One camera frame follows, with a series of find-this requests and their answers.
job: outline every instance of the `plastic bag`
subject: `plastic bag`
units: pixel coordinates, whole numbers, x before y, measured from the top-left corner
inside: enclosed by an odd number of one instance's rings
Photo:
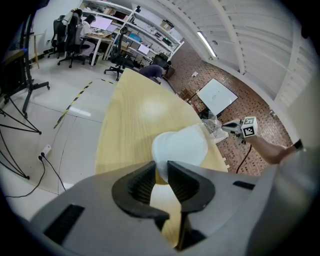
[[[201,121],[209,132],[210,139],[212,139],[213,142],[217,144],[229,137],[229,134],[221,129],[222,123],[210,110],[208,113],[208,119],[201,119]]]

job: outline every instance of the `white ceiling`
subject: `white ceiling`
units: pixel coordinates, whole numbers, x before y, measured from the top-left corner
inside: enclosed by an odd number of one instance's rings
[[[310,81],[318,56],[276,0],[121,0],[171,21],[200,57],[286,109]],[[202,31],[217,58],[197,36]]]

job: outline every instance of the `cardboard box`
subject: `cardboard box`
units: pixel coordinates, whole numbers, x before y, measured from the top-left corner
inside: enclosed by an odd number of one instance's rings
[[[160,26],[166,31],[170,31],[171,30],[171,26],[168,23],[166,23],[165,21],[162,21]]]
[[[129,42],[122,42],[122,43],[121,43],[121,47],[123,47],[123,48],[128,48],[129,45],[130,45]]]

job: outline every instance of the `white wall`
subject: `white wall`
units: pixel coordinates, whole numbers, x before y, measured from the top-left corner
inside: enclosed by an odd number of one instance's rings
[[[33,20],[33,32],[41,34],[36,37],[36,47],[38,54],[42,54],[45,50],[52,48],[51,39],[54,35],[54,20],[60,15],[66,15],[71,9],[78,8],[82,0],[50,0],[49,4],[39,9]],[[33,37],[29,42],[29,55],[34,54]]]

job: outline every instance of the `white floor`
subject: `white floor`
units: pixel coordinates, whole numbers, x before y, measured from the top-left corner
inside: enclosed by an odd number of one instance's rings
[[[60,66],[57,62],[55,58],[45,57],[40,60],[40,69],[36,65],[31,69],[34,83],[49,81],[50,86],[50,90],[44,87],[33,91],[27,108],[28,120],[42,134],[0,128],[13,158],[22,171],[30,176],[30,180],[26,180],[0,165],[1,188],[5,195],[25,195],[38,184],[44,171],[38,156],[46,145],[52,147],[47,159],[66,188],[95,174],[98,139],[106,110],[117,84],[116,74],[112,72],[104,74],[104,70],[111,65],[109,61],[103,61],[93,67],[88,63],[82,65],[75,61],[72,68],[68,68],[67,62],[62,62]],[[62,112],[89,82],[92,84],[81,94],[63,121],[54,129]],[[173,92],[166,81],[163,80],[161,86]],[[20,110],[26,95],[27,92],[23,91],[12,97]],[[2,101],[0,106],[9,115],[28,124],[10,102],[4,105]],[[0,115],[0,124],[25,128],[3,115]],[[1,140],[0,145],[3,154],[10,159]],[[2,155],[0,160],[9,165]],[[44,165],[43,179],[31,195],[8,198],[12,210],[28,220],[43,205],[64,191],[51,166],[46,161]]]

